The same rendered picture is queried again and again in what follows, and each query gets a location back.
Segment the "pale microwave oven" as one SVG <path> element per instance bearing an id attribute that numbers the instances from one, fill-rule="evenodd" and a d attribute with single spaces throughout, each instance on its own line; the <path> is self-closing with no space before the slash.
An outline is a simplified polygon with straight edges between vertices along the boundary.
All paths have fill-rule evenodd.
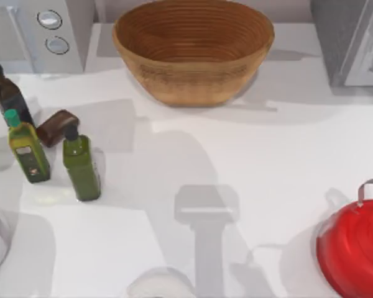
<path id="1" fill-rule="evenodd" d="M 57 30 L 38 23 L 37 14 L 47 10 L 61 15 Z M 6 73 L 83 73 L 95 14 L 94 0 L 0 0 L 0 65 Z M 50 53 L 45 41 L 53 36 L 64 38 L 69 52 Z"/>

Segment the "white round object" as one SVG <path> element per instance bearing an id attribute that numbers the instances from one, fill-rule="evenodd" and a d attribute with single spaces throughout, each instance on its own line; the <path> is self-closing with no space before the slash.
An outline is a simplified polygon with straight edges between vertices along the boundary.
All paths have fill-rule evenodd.
<path id="1" fill-rule="evenodd" d="M 169 274 L 154 274 L 136 279 L 127 287 L 127 298 L 196 298 L 179 278 Z"/>

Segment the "yellow-green bottle with green cap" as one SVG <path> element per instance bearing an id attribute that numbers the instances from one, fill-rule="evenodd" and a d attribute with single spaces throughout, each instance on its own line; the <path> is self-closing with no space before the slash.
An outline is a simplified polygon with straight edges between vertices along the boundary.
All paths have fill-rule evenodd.
<path id="1" fill-rule="evenodd" d="M 15 109 L 8 109 L 4 118 L 9 126 L 8 144 L 30 183 L 50 179 L 50 164 L 34 127 L 22 122 Z"/>

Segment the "red kettle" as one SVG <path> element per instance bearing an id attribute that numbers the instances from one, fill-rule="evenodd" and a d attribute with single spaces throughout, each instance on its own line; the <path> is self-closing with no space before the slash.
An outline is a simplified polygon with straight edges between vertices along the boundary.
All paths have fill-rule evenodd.
<path id="1" fill-rule="evenodd" d="M 373 298 L 373 199 L 360 185 L 357 199 L 325 220 L 316 237 L 316 259 L 341 298 Z"/>

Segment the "dark brown bottle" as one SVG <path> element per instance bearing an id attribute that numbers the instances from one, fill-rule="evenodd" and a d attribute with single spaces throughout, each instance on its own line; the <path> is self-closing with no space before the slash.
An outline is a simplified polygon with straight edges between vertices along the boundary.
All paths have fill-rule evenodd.
<path id="1" fill-rule="evenodd" d="M 4 74 L 0 65 L 0 111 L 4 114 L 9 109 L 15 109 L 22 122 L 27 122 L 35 127 L 27 103 L 18 86 Z"/>

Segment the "round microwave knob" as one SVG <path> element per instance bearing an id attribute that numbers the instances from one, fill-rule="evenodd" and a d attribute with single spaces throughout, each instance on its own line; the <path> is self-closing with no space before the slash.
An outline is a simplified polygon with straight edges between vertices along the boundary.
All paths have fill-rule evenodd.
<path id="1" fill-rule="evenodd" d="M 42 11 L 37 14 L 38 23 L 45 29 L 57 30 L 62 26 L 62 17 L 53 10 Z"/>
<path id="2" fill-rule="evenodd" d="M 53 36 L 45 41 L 46 49 L 55 55 L 64 55 L 70 50 L 69 43 L 62 37 Z"/>

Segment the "green bottle with black cap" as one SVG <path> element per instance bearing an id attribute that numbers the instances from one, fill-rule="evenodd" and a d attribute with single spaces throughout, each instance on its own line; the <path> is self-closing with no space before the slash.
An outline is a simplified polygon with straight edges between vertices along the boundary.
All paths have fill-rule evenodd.
<path id="1" fill-rule="evenodd" d="M 95 201 L 101 195 L 101 181 L 94 162 L 90 139 L 75 124 L 64 130 L 63 164 L 81 202 Z"/>

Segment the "wooden woven basket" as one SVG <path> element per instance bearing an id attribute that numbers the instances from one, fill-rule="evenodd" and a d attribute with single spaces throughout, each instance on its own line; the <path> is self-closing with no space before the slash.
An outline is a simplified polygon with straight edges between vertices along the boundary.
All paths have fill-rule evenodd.
<path id="1" fill-rule="evenodd" d="M 260 11 L 228 0 L 155 0 L 113 25 L 116 50 L 157 101 L 210 107 L 253 78 L 275 39 Z"/>

